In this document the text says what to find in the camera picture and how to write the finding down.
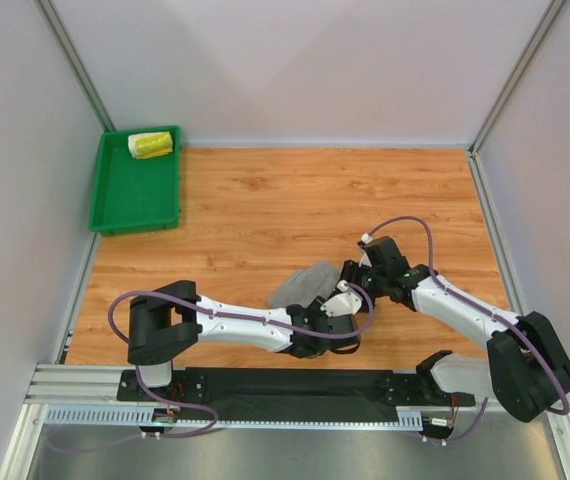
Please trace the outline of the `grey towel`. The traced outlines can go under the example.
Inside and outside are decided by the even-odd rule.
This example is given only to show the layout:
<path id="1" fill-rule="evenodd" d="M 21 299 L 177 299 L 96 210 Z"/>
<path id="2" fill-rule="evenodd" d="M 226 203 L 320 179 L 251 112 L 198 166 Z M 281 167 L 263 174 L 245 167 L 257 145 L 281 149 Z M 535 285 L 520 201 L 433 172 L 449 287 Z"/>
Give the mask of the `grey towel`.
<path id="1" fill-rule="evenodd" d="M 268 298 L 271 308 L 290 305 L 309 307 L 320 297 L 326 300 L 340 279 L 340 270 L 325 260 L 294 271 Z"/>

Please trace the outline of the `yellow green patterned towel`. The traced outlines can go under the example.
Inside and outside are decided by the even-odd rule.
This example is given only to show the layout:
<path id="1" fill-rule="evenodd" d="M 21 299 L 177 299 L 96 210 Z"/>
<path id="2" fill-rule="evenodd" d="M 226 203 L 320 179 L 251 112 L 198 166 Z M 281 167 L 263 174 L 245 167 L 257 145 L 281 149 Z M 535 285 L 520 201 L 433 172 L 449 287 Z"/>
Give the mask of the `yellow green patterned towel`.
<path id="1" fill-rule="evenodd" d="M 149 159 L 173 152 L 174 140 L 169 131 L 129 135 L 127 146 L 135 159 Z"/>

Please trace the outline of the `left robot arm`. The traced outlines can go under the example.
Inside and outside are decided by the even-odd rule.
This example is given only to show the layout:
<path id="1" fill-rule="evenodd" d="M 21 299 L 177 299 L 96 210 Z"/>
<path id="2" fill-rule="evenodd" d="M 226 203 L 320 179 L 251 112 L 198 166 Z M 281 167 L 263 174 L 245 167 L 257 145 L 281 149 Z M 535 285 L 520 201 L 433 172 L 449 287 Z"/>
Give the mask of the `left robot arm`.
<path id="1" fill-rule="evenodd" d="M 221 303 L 198 294 L 194 282 L 178 281 L 132 293 L 127 360 L 156 388 L 170 383 L 174 358 L 200 343 L 247 345 L 299 359 L 351 353 L 366 328 L 355 316 L 372 310 L 367 293 L 346 281 L 326 300 L 273 309 Z"/>

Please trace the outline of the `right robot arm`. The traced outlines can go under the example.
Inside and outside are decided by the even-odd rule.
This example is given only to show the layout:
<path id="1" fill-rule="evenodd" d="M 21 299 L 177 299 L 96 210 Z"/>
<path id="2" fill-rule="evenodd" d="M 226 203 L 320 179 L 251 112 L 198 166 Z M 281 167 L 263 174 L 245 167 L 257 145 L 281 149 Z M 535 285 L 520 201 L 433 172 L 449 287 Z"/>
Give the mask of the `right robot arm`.
<path id="1" fill-rule="evenodd" d="M 410 265 L 388 236 L 359 246 L 362 257 L 344 262 L 342 280 L 373 300 L 387 297 L 433 317 L 484 350 L 484 358 L 449 350 L 428 357 L 416 371 L 432 389 L 495 399 L 521 422 L 567 412 L 570 359 L 545 315 L 518 314 L 467 294 L 430 266 Z"/>

